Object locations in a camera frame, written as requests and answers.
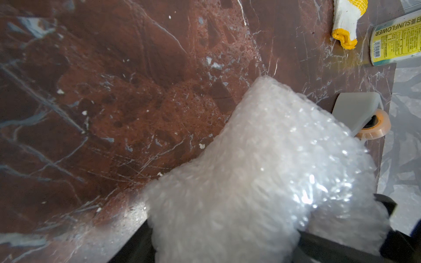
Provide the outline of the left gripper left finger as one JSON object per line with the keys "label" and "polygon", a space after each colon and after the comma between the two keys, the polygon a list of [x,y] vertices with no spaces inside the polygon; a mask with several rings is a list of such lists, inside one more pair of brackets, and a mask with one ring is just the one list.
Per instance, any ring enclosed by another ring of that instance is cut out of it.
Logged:
{"label": "left gripper left finger", "polygon": [[145,221],[108,263],[154,263],[155,254],[152,228]]}

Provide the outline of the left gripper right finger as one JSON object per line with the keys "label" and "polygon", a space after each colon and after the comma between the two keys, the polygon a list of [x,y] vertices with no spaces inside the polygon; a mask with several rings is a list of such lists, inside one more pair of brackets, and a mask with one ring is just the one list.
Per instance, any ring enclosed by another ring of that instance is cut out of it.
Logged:
{"label": "left gripper right finger", "polygon": [[391,226],[390,197],[353,193],[330,198],[294,230],[294,263],[418,263],[421,224],[405,234]]}

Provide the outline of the clear bubble wrap sheet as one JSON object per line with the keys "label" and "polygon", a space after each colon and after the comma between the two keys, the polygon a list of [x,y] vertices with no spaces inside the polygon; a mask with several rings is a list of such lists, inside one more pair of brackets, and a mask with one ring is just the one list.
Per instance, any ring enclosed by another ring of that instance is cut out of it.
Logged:
{"label": "clear bubble wrap sheet", "polygon": [[198,158],[143,191],[158,263],[282,263],[330,198],[375,192],[364,145],[329,112],[259,77]]}

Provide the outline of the sunflower label tin can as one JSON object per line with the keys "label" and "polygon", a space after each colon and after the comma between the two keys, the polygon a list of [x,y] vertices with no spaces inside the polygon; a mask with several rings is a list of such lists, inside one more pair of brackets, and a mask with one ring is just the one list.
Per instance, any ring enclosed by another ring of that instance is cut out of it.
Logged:
{"label": "sunflower label tin can", "polygon": [[421,11],[408,13],[373,29],[370,57],[374,66],[421,56]]}

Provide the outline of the yellow white work glove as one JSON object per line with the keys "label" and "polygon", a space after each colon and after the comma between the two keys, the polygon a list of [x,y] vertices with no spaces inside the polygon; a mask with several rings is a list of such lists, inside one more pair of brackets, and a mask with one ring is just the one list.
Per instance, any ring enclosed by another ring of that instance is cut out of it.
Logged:
{"label": "yellow white work glove", "polygon": [[332,37],[346,50],[357,45],[358,20],[366,13],[368,0],[334,0]]}

